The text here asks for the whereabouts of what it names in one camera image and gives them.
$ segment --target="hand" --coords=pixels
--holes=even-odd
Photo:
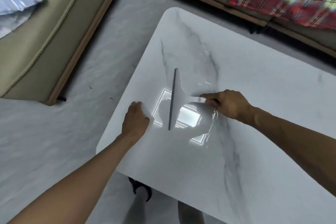
[[[239,92],[225,90],[218,93],[202,94],[206,98],[206,104],[215,107],[226,117],[247,123],[252,105]]]
[[[149,118],[144,115],[141,102],[133,102],[125,115],[121,134],[130,136],[135,144],[144,135],[149,125]]]

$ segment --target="black shoe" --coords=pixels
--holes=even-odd
[[[134,192],[134,194],[137,194],[137,188],[144,187],[146,189],[147,194],[148,194],[148,199],[146,200],[146,202],[148,202],[151,199],[151,197],[152,197],[152,189],[149,186],[147,186],[147,185],[145,185],[145,184],[143,184],[141,182],[138,182],[138,181],[136,181],[136,180],[134,180],[134,179],[132,179],[130,177],[128,177],[128,179],[129,179],[129,181],[131,182],[131,184],[133,186],[133,192]]]

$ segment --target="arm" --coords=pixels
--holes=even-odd
[[[122,133],[111,145],[45,191],[8,224],[84,224],[117,165],[148,125],[141,103],[133,102]]]
[[[237,91],[203,94],[225,116],[250,125],[288,154],[304,171],[336,196],[336,140],[253,107]]]

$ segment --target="marble table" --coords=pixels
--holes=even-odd
[[[336,223],[336,198],[253,128],[186,103],[168,131],[177,67],[188,94],[238,90],[252,105],[336,138],[336,77],[170,8],[97,153],[120,134],[129,104],[142,101],[151,125],[117,171],[228,224]]]

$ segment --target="marble floor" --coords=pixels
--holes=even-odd
[[[175,6],[336,74],[328,56],[276,31],[250,35],[248,22],[199,1],[115,0],[64,89],[67,102],[0,99],[0,224],[95,155],[162,14]],[[122,223],[133,200],[127,177],[115,173],[87,223]],[[158,191],[146,213],[147,223],[178,223],[176,200]]]

